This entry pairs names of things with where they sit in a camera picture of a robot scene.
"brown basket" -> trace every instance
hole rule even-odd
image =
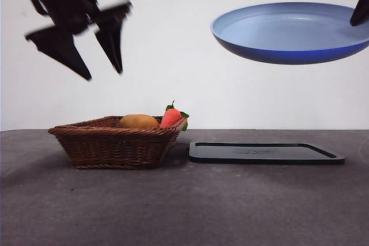
[[[157,168],[186,124],[181,118],[166,128],[117,128],[121,116],[56,126],[48,130],[72,161],[72,167]],[[155,116],[161,123],[162,116]]]

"carrot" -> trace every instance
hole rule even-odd
[[[173,106],[174,100],[171,105],[168,105],[165,109],[165,113],[161,120],[160,128],[173,126],[176,122],[178,122],[181,118],[188,118],[189,115],[185,112],[181,112],[174,108]],[[183,131],[187,130],[187,124],[183,127]]]

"black robotic claw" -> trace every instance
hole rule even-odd
[[[369,16],[369,0],[359,0],[355,10],[353,11],[350,23],[352,26],[357,26],[368,20]]]
[[[86,80],[91,79],[88,68],[74,46],[72,33],[53,26],[30,33],[25,38],[32,40],[40,52],[61,62]]]
[[[74,46],[73,35],[96,23],[96,38],[115,70],[122,72],[121,27],[130,11],[130,2],[100,10],[97,0],[31,0],[36,11],[49,15],[55,26],[26,35],[39,51],[61,62],[77,74],[91,79],[90,72]]]

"potato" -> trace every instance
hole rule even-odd
[[[150,115],[125,115],[119,121],[120,128],[158,128],[158,121]]]

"table surface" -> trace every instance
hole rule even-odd
[[[196,164],[189,143],[304,142],[344,165]],[[1,133],[2,245],[369,245],[369,130],[188,130],[158,169],[78,170]]]

